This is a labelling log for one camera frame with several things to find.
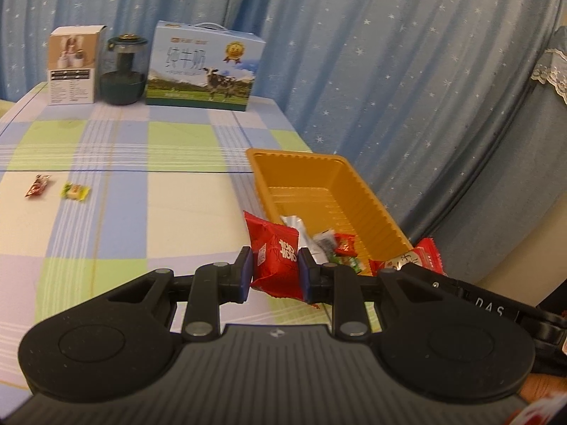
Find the lace trim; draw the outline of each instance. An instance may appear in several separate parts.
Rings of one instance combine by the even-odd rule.
[[[546,49],[545,52],[557,54],[567,62],[567,56],[557,49]],[[537,64],[534,72],[532,72],[531,79],[539,81],[541,84],[548,82],[553,85],[557,94],[563,98],[565,105],[567,105],[567,77],[556,66],[548,67],[543,64]]]

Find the ribbed gray panel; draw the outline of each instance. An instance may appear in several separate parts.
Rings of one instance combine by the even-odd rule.
[[[518,397],[444,404],[392,381],[367,346],[325,326],[228,326],[183,348],[169,372],[134,395],[103,404],[36,395],[7,425],[501,425]]]

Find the tablecloth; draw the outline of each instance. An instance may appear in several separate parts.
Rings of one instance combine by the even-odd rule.
[[[250,147],[309,151],[260,97],[246,112],[48,106],[40,84],[0,118],[0,417],[29,394],[17,348],[33,324],[154,268],[188,274],[249,245],[242,211],[264,215]],[[51,176],[46,192],[25,198],[40,173]],[[66,181],[89,186],[87,199],[62,199]],[[254,290],[220,314],[222,323],[330,321],[324,306]]]

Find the yellow plastic container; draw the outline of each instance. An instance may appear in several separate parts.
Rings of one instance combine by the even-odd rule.
[[[356,235],[359,259],[387,261],[412,249],[386,208],[341,156],[250,148],[256,190],[271,222],[297,215],[313,236],[329,228]]]

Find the white and brown box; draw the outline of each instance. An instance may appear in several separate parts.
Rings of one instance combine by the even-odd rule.
[[[105,41],[104,25],[58,27],[49,36],[49,103],[93,103],[97,64]]]

